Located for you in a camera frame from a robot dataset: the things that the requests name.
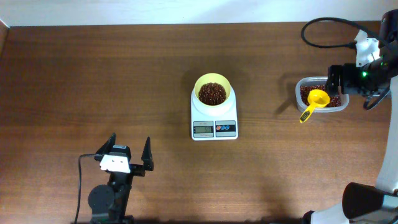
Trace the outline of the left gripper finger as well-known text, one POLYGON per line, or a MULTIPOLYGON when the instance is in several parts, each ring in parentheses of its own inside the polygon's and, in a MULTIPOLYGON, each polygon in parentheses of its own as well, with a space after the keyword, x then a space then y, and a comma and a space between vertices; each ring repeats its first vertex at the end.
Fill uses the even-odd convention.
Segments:
POLYGON ((116 144, 116 133, 113 133, 109 139, 96 151, 96 155, 109 154, 116 144))
POLYGON ((147 137, 146 143, 142 152, 141 160, 143 162, 143 166, 145 170, 153 171, 154 170, 154 161, 152 158, 152 152, 150 147, 150 137, 147 137))

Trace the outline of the yellow plastic measuring scoop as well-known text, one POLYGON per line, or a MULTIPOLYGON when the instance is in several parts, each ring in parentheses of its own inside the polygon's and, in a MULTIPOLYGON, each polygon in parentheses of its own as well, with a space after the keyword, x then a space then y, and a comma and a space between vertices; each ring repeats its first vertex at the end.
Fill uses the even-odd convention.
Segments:
POLYGON ((330 103, 330 97, 327 92, 318 89, 311 90, 308 94, 307 100, 309 102, 309 106, 300 116, 300 123, 306 122, 309 117, 311 117, 316 108, 324 108, 330 103))

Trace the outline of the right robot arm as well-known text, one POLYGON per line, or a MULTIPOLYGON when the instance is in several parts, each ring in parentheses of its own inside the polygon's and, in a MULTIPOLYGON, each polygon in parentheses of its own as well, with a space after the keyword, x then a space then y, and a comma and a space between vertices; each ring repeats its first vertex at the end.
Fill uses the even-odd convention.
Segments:
POLYGON ((313 90, 314 99, 302 111, 300 122, 324 107, 330 96, 362 95, 363 108, 376 107, 391 97, 391 121, 386 151, 374 186, 349 183, 342 201, 328 209, 309 211, 302 223, 397 223, 397 10, 386 12, 379 33, 347 19, 332 18, 359 30, 355 40, 345 46, 356 51, 355 63, 332 65, 328 69, 325 91, 313 90))

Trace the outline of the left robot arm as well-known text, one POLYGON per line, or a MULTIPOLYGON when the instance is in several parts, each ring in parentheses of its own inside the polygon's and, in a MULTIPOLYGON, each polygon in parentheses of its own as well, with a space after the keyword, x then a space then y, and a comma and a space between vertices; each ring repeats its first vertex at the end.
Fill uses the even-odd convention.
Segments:
POLYGON ((134 217, 126 215, 129 194, 134 177, 143 177, 147 171, 154 170, 150 149, 150 138, 143 148, 142 164, 131 164, 131 150, 128 146, 117 145, 116 135, 97 150, 94 159, 100 169, 109 174, 107 184, 96 186, 88 196, 91 208, 91 223, 132 224, 134 217))

